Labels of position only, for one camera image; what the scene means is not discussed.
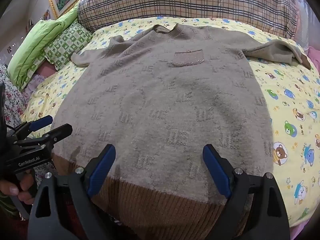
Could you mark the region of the left hand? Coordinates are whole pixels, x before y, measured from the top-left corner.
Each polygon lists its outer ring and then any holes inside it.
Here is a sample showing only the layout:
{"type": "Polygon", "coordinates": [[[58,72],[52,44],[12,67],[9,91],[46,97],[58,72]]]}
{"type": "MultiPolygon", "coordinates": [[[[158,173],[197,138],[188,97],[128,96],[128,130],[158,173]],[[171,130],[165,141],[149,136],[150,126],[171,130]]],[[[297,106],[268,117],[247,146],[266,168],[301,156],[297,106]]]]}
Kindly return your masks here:
{"type": "Polygon", "coordinates": [[[1,193],[6,196],[16,196],[19,201],[27,205],[34,203],[34,197],[29,192],[29,189],[34,184],[34,170],[23,172],[23,177],[20,179],[19,186],[15,183],[5,180],[6,176],[1,174],[1,193]]]}

